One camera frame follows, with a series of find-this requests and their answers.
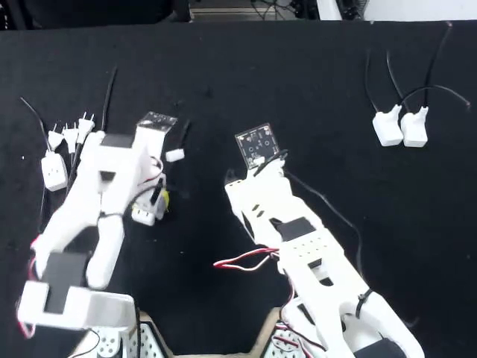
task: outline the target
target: power plug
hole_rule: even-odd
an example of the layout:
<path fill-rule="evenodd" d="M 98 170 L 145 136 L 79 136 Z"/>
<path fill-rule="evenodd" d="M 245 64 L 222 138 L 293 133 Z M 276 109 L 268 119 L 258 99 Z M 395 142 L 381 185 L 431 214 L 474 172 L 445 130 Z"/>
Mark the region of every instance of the power plug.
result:
<path fill-rule="evenodd" d="M 68 145 L 68 153 L 74 153 L 76 151 L 76 139 L 78 138 L 78 129 L 76 128 L 76 125 L 73 128 L 68 128 L 68 125 L 66 125 L 63 129 L 63 135 L 66 144 Z"/>
<path fill-rule="evenodd" d="M 54 125 L 53 130 L 48 131 L 48 142 L 50 143 L 52 151 L 56 151 L 57 148 L 60 146 L 61 142 L 65 139 L 65 137 L 61 133 L 57 133 L 54 131 L 56 127 L 57 125 Z"/>
<path fill-rule="evenodd" d="M 83 115 L 83 118 L 78 120 L 78 138 L 76 139 L 77 143 L 84 144 L 84 140 L 91 133 L 92 129 L 95 127 L 93 119 L 95 115 L 91 116 L 91 119 L 86 119 L 86 112 Z"/>
<path fill-rule="evenodd" d="M 53 151 L 48 151 L 42 158 L 42 173 L 45 187 L 51 192 L 66 188 L 68 172 L 63 157 Z"/>
<path fill-rule="evenodd" d="M 401 108 L 396 104 L 389 113 L 378 112 L 374 116 L 374 131 L 383 147 L 398 145 L 402 142 L 403 135 L 397 123 Z"/>
<path fill-rule="evenodd" d="M 428 107 L 421 107 L 417 113 L 406 113 L 401 119 L 401 130 L 406 147 L 422 148 L 427 143 L 426 116 Z"/>

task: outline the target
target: white robotic arm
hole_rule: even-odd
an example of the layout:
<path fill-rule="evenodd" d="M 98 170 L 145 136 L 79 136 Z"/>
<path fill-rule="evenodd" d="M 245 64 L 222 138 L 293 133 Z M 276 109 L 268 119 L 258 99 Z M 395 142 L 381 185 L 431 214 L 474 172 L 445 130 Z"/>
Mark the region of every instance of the white robotic arm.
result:
<path fill-rule="evenodd" d="M 279 151 L 270 125 L 236 139 L 248 173 L 225 185 L 232 211 L 256 244 L 279 249 L 279 270 L 297 293 L 283 309 L 283 319 L 322 346 L 305 340 L 308 351 L 315 357 L 352 358 L 388 339 L 405 354 L 401 357 L 423 358 L 419 343 L 386 300 L 370 290 L 320 218 L 291 193 L 282 170 L 285 152 Z M 296 301 L 312 323 L 293 305 Z"/>
<path fill-rule="evenodd" d="M 25 284 L 17 313 L 20 322 L 70 330 L 102 327 L 116 334 L 136 326 L 130 296 L 96 290 L 110 282 L 124 238 L 122 219 L 127 208 L 132 204 L 132 217 L 139 222 L 144 223 L 145 216 L 146 224 L 162 218 L 167 206 L 163 203 L 162 144 L 176 121 L 148 113 L 138 123 L 134 138 L 102 131 L 87 137 L 75 183 L 31 245 L 40 280 Z M 91 226 L 98 227 L 98 244 L 89 260 L 87 254 L 63 253 Z"/>

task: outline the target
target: yellow component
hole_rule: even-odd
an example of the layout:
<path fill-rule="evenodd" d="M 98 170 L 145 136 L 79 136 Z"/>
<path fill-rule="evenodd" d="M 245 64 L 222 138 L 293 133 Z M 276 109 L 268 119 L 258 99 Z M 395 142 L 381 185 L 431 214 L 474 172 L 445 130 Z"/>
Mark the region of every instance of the yellow component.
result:
<path fill-rule="evenodd" d="M 165 209 L 169 210 L 169 201 L 171 200 L 169 198 L 169 192 L 167 190 L 163 190 L 162 197 L 164 198 L 164 201 L 165 201 Z"/>

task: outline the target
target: power adapter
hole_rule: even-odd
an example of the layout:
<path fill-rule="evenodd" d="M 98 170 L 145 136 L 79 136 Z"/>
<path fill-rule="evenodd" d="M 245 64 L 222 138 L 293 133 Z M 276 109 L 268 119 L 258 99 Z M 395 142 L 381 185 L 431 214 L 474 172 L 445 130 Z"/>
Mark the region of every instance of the power adapter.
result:
<path fill-rule="evenodd" d="M 42 173 L 45 187 L 51 192 L 66 188 L 68 173 L 63 157 L 53 151 L 46 152 L 42 158 Z"/>
<path fill-rule="evenodd" d="M 398 145 L 402 142 L 402 132 L 398 125 L 401 106 L 395 105 L 389 113 L 377 112 L 373 127 L 383 147 Z"/>
<path fill-rule="evenodd" d="M 401 130 L 406 147 L 422 148 L 427 143 L 426 115 L 428 107 L 421 107 L 417 113 L 406 113 L 401 119 Z"/>

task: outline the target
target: black table surface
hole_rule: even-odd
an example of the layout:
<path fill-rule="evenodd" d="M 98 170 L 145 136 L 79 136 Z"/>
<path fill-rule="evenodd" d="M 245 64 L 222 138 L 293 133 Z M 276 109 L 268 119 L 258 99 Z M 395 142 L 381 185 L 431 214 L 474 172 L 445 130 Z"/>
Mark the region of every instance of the black table surface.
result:
<path fill-rule="evenodd" d="M 15 302 L 37 234 L 45 152 L 26 97 L 48 128 L 83 111 L 101 116 L 109 73 L 119 71 L 110 133 L 132 134 L 149 110 L 192 122 L 186 159 L 170 181 L 171 212 L 154 227 L 126 223 L 109 291 L 132 294 L 176 354 L 249 351 L 288 287 L 276 268 L 220 271 L 215 260 L 254 247 L 230 211 L 228 168 L 244 175 L 234 134 L 270 122 L 287 168 L 352 220 L 364 237 L 368 283 L 407 321 L 428 357 L 474 357 L 477 121 L 433 92 L 425 148 L 383 148 L 371 125 L 364 58 L 380 109 L 424 82 L 444 23 L 168 24 L 0 34 L 0 349 L 10 357 L 64 357 L 78 333 L 39 327 L 24 341 Z M 477 106 L 476 22 L 454 23 L 434 80 Z M 410 101 L 417 110 L 422 97 Z M 172 148 L 180 125 L 167 140 Z M 293 185 L 354 263 L 356 237 L 316 197 Z M 64 192 L 53 193 L 57 207 Z M 94 248 L 95 231 L 69 249 Z"/>

